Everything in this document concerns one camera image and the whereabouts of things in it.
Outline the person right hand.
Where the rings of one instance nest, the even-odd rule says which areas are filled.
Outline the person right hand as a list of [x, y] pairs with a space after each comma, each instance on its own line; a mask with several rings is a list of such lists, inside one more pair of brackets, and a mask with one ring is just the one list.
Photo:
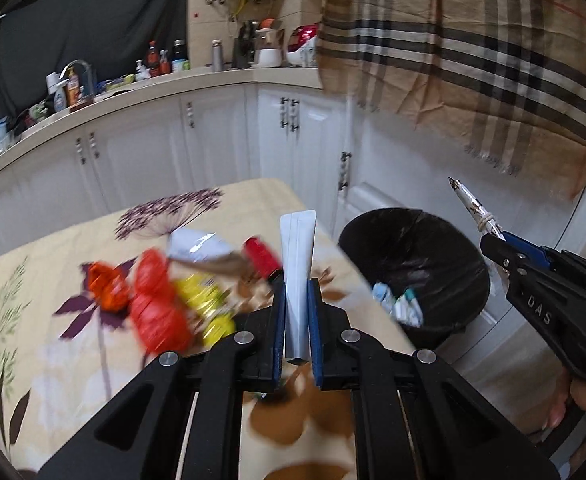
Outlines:
[[[555, 389], [550, 397], [550, 406], [543, 429], [554, 429], [562, 422], [566, 405], [573, 401], [578, 408], [586, 412], [586, 382], [573, 378], [567, 370], [562, 370], [555, 383]], [[577, 470], [586, 460], [586, 440], [570, 458], [570, 469]]]

